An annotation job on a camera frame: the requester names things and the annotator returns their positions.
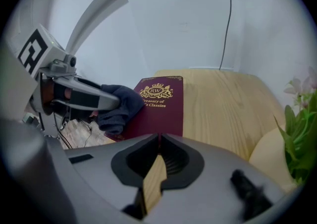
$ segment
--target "light wood surface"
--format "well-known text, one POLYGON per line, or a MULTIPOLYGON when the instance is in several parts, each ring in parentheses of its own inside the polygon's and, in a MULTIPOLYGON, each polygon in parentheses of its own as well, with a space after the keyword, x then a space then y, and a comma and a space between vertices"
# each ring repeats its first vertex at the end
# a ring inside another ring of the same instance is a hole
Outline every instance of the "light wood surface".
MULTIPOLYGON (((67 123, 64 130, 61 131, 72 148, 92 147, 114 143, 112 139, 104 136, 103 131, 100 131, 95 122, 87 124, 72 120, 67 123)), ((68 149, 62 140, 59 140, 63 149, 68 149)))
MULTIPOLYGON (((276 128, 274 116, 284 123, 282 107, 255 76, 204 69, 161 70, 154 76, 178 75, 184 78, 183 137, 225 148, 248 160, 259 140, 276 128)), ((159 191, 163 165, 161 159, 155 161, 144 187, 159 191)), ((144 194, 150 211, 160 193, 145 190, 144 194)))

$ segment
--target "black opening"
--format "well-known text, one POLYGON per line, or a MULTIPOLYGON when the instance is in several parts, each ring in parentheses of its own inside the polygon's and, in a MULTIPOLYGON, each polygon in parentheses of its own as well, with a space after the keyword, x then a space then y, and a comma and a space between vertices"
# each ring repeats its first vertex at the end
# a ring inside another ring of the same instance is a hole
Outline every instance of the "black opening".
POLYGON ((99 96, 72 90, 70 104, 98 108, 99 96))
POLYGON ((157 134, 115 154, 111 168, 125 185, 143 188, 143 179, 152 167, 159 148, 157 134))
POLYGON ((85 154, 85 155, 71 157, 71 158, 69 158, 69 161, 70 161, 70 163, 75 164, 75 163, 80 163, 80 162, 84 162, 84 161, 90 160, 92 158, 93 158, 92 155, 85 154))
POLYGON ((161 191, 186 188, 200 176, 205 166, 204 158, 197 150, 166 134, 161 136, 160 153, 167 173, 161 191))

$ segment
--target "pink flower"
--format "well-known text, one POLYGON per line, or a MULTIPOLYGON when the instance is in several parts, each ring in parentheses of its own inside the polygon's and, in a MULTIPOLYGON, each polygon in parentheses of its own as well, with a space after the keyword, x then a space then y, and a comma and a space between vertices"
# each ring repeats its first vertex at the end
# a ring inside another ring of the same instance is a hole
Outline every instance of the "pink flower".
POLYGON ((308 68, 308 73, 311 79, 311 87, 317 89, 317 73, 311 66, 308 68))
POLYGON ((303 84, 301 85, 301 81, 298 78, 293 78, 289 82, 289 84, 292 87, 286 88, 284 90, 284 93, 287 94, 293 94, 293 95, 303 95, 303 94, 308 94, 311 91, 311 86, 310 86, 310 77, 307 77, 303 84))

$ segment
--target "black slot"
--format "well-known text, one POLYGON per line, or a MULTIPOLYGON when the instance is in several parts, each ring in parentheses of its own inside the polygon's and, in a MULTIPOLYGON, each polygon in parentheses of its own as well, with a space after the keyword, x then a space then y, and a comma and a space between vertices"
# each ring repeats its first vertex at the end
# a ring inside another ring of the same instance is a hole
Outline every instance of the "black slot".
POLYGON ((99 96, 72 90, 68 103, 98 108, 99 96))
POLYGON ((161 191, 186 188, 200 176, 205 166, 204 158, 197 150, 166 134, 161 136, 160 153, 167 173, 161 191))
POLYGON ((143 179, 158 155, 158 148, 158 135, 151 135, 118 152, 111 160, 112 171, 123 184, 143 188, 143 179))
POLYGON ((245 221, 256 217, 272 206, 272 202, 265 196, 263 188, 258 188, 252 184, 241 170, 236 169, 232 173, 230 180, 235 187, 238 197, 244 202, 243 219, 245 221))
POLYGON ((69 161, 70 161, 70 163, 75 164, 75 163, 80 163, 80 162, 84 162, 84 161, 90 160, 92 158, 93 158, 92 155, 85 154, 85 155, 71 157, 71 158, 69 158, 69 161))

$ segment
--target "black knob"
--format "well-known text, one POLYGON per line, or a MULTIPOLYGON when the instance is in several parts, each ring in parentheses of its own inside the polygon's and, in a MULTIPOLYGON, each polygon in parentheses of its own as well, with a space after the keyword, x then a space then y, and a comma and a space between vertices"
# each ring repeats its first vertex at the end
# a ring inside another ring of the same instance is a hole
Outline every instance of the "black knob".
POLYGON ((272 206, 272 203, 264 195, 263 188, 253 185, 241 170, 236 169, 230 180, 239 198, 244 201, 243 219, 245 221, 261 214, 272 206))
POLYGON ((70 60, 70 66, 74 67, 75 65, 76 65, 76 58, 72 57, 71 60, 70 60))

